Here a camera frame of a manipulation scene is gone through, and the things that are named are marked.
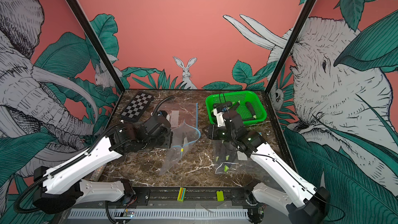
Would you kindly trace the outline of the dark purple eggplant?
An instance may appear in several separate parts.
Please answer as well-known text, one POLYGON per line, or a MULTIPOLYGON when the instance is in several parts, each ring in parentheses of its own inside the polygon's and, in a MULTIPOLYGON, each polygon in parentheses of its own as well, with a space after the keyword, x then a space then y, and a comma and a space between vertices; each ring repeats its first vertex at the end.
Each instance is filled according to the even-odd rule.
POLYGON ((214 141, 214 164, 216 174, 227 173, 235 165, 236 149, 231 142, 214 141))

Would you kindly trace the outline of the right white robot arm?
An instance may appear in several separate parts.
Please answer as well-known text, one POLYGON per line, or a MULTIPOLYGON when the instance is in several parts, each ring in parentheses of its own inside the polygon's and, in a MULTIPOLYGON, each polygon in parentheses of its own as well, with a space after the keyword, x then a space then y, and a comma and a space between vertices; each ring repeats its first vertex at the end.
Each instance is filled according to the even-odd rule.
POLYGON ((293 224, 322 224, 329 213, 330 193, 315 187, 287 165, 265 138, 246 129, 237 111, 215 112, 216 124, 207 128, 210 140, 229 143, 264 169, 282 188, 255 181, 247 187, 248 203, 263 203, 288 216, 293 224))

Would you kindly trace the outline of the clear zip bag blue zipper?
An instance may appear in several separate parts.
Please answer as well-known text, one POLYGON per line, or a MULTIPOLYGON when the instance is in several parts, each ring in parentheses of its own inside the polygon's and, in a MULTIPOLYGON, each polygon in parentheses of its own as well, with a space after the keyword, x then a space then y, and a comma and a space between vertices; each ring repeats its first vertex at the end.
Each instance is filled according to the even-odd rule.
POLYGON ((212 141, 212 144, 216 174, 235 172, 248 161, 248 157, 238 151, 230 142, 215 140, 212 141))

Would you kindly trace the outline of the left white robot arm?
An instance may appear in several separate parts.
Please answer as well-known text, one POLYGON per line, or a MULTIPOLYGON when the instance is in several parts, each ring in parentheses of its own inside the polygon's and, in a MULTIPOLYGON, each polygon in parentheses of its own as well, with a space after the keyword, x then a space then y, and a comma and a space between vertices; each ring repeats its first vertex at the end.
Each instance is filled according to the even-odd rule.
POLYGON ((126 179, 104 183, 89 182, 84 177, 126 154, 170 148, 172 136, 165 111, 151 115, 141 125, 113 125, 82 153, 59 166, 37 169, 35 179, 42 182, 33 194, 33 205, 47 214, 56 214, 79 203, 133 201, 135 191, 126 179))

